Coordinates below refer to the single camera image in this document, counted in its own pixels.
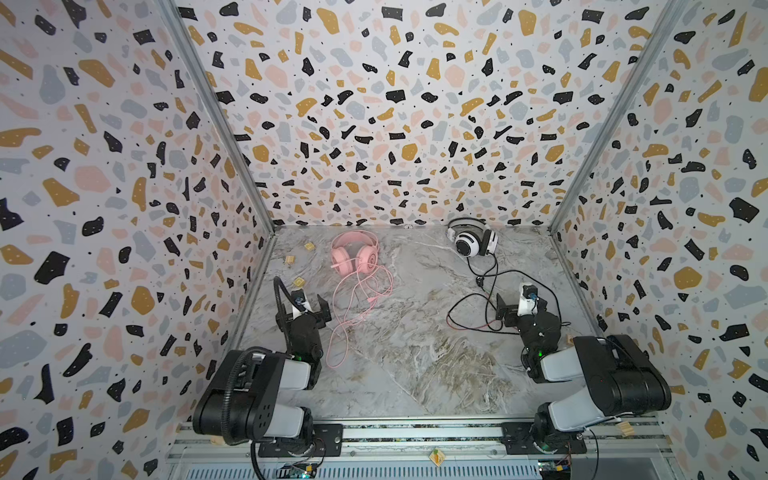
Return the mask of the pink headphones with cable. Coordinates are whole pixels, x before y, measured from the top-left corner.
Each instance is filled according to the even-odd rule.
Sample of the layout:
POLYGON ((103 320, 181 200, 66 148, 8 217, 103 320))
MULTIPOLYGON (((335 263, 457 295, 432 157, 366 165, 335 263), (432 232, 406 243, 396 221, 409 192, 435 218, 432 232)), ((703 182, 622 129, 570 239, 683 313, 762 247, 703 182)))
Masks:
POLYGON ((381 262, 380 252, 379 238, 367 230, 346 231, 331 242, 331 267, 339 275, 331 301, 337 324, 331 330, 326 359, 331 369, 346 361, 351 330, 394 291, 394 275, 381 262))

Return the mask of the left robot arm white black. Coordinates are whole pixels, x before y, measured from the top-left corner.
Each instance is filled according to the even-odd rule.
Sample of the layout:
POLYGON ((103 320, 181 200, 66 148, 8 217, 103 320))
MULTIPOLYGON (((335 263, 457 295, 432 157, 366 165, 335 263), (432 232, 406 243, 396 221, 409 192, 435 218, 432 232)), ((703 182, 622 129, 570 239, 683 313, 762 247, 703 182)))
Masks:
POLYGON ((320 330, 331 311, 320 296, 313 308, 300 291, 292 295, 303 308, 281 308, 276 315, 287 350, 251 346, 228 352, 194 410, 195 433, 219 437, 228 446, 251 443, 271 456, 319 453, 311 410, 280 404, 278 396, 317 384, 324 356, 320 330))

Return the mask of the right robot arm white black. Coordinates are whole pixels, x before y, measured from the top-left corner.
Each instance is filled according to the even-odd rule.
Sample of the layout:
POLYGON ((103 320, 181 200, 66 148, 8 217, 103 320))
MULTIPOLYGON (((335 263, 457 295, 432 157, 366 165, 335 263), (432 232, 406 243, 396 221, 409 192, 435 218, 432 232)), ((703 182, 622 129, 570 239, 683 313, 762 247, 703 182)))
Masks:
POLYGON ((534 294, 515 306, 500 302, 496 317, 523 341, 521 363, 534 383, 585 382, 568 397, 541 404, 532 421, 504 423, 507 454, 584 454, 587 428, 670 407, 669 384, 629 336, 577 336, 561 349, 561 321, 534 294))

